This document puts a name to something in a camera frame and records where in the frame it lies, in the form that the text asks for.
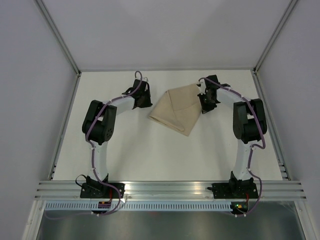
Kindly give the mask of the beige cloth napkin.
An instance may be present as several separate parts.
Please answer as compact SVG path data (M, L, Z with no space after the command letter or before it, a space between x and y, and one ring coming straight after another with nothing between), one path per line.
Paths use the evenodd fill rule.
M189 136L201 114L195 83L167 90L148 118L184 136Z

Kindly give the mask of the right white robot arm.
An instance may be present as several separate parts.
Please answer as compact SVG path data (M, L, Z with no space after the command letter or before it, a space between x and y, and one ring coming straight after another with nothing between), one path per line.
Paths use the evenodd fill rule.
M196 85L202 114L214 110L218 104L232 109L232 130L237 139L235 165L228 182L213 183L208 190L214 199L258 199L254 182L257 176L252 172L251 163L255 148L266 147L267 120L263 101L246 98L230 85L221 84L216 75L202 77Z

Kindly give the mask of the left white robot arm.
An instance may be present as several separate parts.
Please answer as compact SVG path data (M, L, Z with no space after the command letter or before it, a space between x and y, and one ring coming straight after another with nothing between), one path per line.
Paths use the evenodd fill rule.
M121 96L106 102L91 101L82 124L85 140L90 144L91 169L81 187L81 198L110 198L111 194L124 192L124 185L109 183L107 168L107 147L114 134L116 117L126 111L152 105L147 77L135 79L133 86Z

